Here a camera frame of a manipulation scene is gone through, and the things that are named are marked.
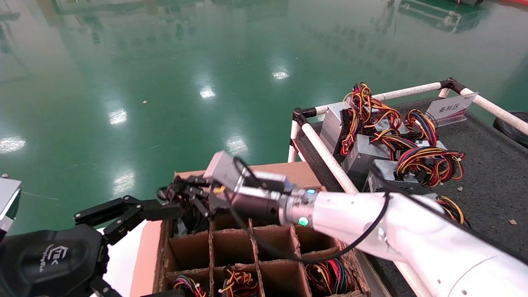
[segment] epoxy floor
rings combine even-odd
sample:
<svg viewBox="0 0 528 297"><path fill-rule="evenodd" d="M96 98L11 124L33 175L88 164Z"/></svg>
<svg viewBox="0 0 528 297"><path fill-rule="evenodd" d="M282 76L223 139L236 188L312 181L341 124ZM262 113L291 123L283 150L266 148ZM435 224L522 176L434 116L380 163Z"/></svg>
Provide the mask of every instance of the epoxy floor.
<svg viewBox="0 0 528 297"><path fill-rule="evenodd" d="M218 150L285 162L292 109L355 82L452 76L528 108L528 8L507 1L2 1L0 171L24 187L13 234L152 199Z"/></svg>

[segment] silver power supply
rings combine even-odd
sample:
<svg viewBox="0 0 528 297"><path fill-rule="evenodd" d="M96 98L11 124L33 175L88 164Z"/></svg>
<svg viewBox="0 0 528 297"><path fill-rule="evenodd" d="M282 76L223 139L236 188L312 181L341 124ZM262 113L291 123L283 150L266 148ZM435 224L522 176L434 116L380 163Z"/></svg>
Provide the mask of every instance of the silver power supply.
<svg viewBox="0 0 528 297"><path fill-rule="evenodd" d="M394 176L396 172L397 161L388 160L374 160L374 166L380 171L383 179L386 183L393 185L396 188L408 193L416 195L424 195L430 193L430 191L424 188L420 182L412 175L406 175L403 180L397 180ZM385 187L381 183L380 179L372 172L369 172L367 182L363 188L363 192L383 192Z"/></svg>
<svg viewBox="0 0 528 297"><path fill-rule="evenodd" d="M418 147L431 146L429 144L429 141L427 140L417 140L414 143L416 143ZM443 150L447 150L446 146L440 140L436 141L436 147L443 149Z"/></svg>
<svg viewBox="0 0 528 297"><path fill-rule="evenodd" d="M319 134L319 137L331 153L336 153L335 149L341 133L341 110L343 110L342 102L328 106L325 119L323 120L323 127Z"/></svg>
<svg viewBox="0 0 528 297"><path fill-rule="evenodd" d="M354 145L343 160L341 168L346 172L356 188L365 185L367 175L374 160L388 160L389 150L385 145L370 144L370 137L358 134Z"/></svg>
<svg viewBox="0 0 528 297"><path fill-rule="evenodd" d="M374 126L374 129L376 129L376 131L378 131L378 132L381 132L381 131L385 131L387 129L390 129L390 127L391 127L391 125L389 124L389 120L388 119L383 119L377 125ZM398 131L401 134L409 133L409 129L407 129L407 127L403 123L398 128Z"/></svg>

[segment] white placard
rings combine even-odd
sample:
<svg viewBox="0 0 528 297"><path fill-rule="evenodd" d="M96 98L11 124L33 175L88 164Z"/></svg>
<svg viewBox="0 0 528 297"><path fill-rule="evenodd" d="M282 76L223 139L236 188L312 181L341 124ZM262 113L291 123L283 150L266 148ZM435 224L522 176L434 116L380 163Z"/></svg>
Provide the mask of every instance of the white placard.
<svg viewBox="0 0 528 297"><path fill-rule="evenodd" d="M465 113L478 93L460 95L456 97L431 102L427 113L435 118L437 126L445 126L466 120Z"/></svg>

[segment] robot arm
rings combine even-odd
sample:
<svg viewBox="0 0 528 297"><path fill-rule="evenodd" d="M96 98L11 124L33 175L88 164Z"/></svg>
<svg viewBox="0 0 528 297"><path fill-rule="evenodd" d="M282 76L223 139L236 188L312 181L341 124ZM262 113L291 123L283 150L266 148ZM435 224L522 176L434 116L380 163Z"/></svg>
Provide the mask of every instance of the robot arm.
<svg viewBox="0 0 528 297"><path fill-rule="evenodd" d="M241 214L281 225L304 225L345 243L355 241L372 225L385 200L384 193L316 193L296 188L282 175L251 175L225 152L213 157L204 177L228 188L232 207ZM434 296L526 295L524 263L404 195L390 196L385 216L358 249L410 264ZM417 198L441 212L434 201Z"/></svg>

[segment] black cable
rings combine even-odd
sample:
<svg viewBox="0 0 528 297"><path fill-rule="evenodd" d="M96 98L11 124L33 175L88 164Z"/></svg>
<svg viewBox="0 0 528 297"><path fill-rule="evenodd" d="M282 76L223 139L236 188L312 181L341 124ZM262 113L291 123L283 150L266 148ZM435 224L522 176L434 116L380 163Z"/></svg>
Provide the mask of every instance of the black cable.
<svg viewBox="0 0 528 297"><path fill-rule="evenodd" d="M244 161L242 161L240 158L238 157L234 157L233 158L233 164L235 165L235 167L237 168L238 172L240 174L242 174L242 170L239 168L238 164L241 164L244 169L246 169L248 172L250 172L250 175L257 179L257 177L253 174L253 172L251 171L251 169L246 165L246 163L244 163ZM240 228L243 228L246 233L249 235L250 238L253 238L257 244L261 247L263 247L267 252L269 252L270 254L272 254L273 256L275 257L278 257L278 258L283 258L283 259L290 259L290 260L294 260L294 261L299 261L299 262L302 262L304 264L316 264L316 263L320 263L320 262L324 262L324 261L327 261L327 260L330 260L330 259L334 259L334 258L339 258L341 256L343 256L344 254L350 252L353 248L355 248L359 243L361 243L363 240L365 240L365 238L376 228L376 226L380 223L381 219L385 216L385 213L387 212L387 209L389 207L389 201L390 201L390 196L389 196L389 192L386 192L385 193L385 201L383 203L383 207L381 208L381 211L380 211L380 214L378 215L378 217L376 217L376 219L374 220L374 222L372 222L372 224L368 227L367 230L365 230L365 232L363 232L363 234L358 237L354 242L352 242L351 244L349 244L347 247L345 247L343 250L339 251L339 252L336 252L332 255L328 255L326 257L322 257L322 258L318 258L318 259L304 259L302 257L297 257L295 255L290 255L288 253L284 253L280 250L278 250L277 248L271 246L271 245L268 245L266 242L264 242L263 240L261 240L260 238L258 238L252 230L250 230L248 228L248 226L246 225L246 223L242 220L242 218L240 218L240 216L238 215L238 213L235 211L235 209L233 208L233 205L232 205L232 200L236 197L236 193L234 193L233 197L229 197L229 195L225 195L226 198L227 198L227 201L229 203L229 212L231 213L231 215L233 216L234 220L237 222L237 224L239 225Z"/></svg>

